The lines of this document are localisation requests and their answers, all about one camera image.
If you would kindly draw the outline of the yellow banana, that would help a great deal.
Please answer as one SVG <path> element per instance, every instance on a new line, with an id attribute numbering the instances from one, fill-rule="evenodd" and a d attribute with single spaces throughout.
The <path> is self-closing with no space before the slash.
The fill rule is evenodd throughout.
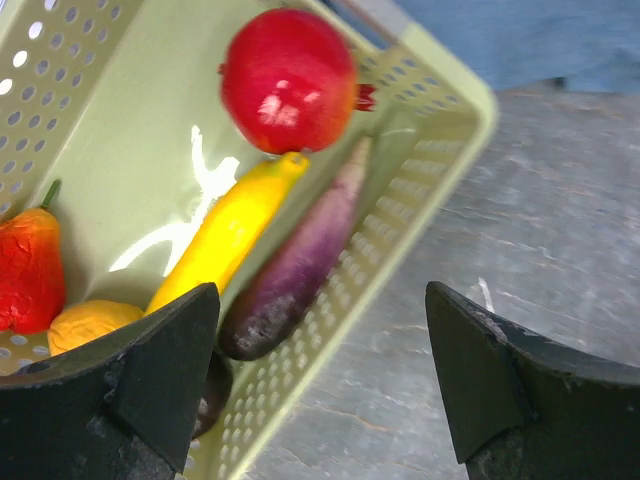
<path id="1" fill-rule="evenodd" d="M 204 283 L 215 284 L 222 293 L 309 167 L 307 157 L 289 152 L 244 174 L 205 216 L 145 313 Z"/>

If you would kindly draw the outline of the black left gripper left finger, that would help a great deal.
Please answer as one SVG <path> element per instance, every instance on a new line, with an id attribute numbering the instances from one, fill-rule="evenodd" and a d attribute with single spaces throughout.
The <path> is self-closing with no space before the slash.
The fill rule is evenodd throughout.
<path id="1" fill-rule="evenodd" d="M 1 379 L 4 479 L 172 479 L 184 469 L 220 300 L 202 284 Z"/>

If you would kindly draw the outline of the red apple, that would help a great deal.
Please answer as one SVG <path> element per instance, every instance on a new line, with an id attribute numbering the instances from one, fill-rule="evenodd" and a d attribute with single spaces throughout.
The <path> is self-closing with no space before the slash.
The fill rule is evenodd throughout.
<path id="1" fill-rule="evenodd" d="M 267 10 L 233 37 L 218 72 L 221 101 L 246 140 L 271 154 L 324 150 L 352 113 L 375 106 L 346 41 L 309 11 Z"/>

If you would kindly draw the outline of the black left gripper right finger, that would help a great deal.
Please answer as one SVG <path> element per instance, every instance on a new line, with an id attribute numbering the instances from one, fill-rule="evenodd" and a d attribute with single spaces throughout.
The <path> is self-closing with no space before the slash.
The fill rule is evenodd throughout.
<path id="1" fill-rule="evenodd" d="M 639 370 L 426 287 L 432 355 L 471 479 L 636 479 Z"/>

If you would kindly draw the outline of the purple eggplant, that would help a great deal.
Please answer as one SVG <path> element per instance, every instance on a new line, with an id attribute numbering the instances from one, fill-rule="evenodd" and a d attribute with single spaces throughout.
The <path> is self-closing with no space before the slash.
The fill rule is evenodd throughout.
<path id="1" fill-rule="evenodd" d="M 331 185 L 235 297 L 218 335 L 227 357 L 260 359 L 303 320 L 353 231 L 373 143 L 369 135 L 356 142 Z"/>

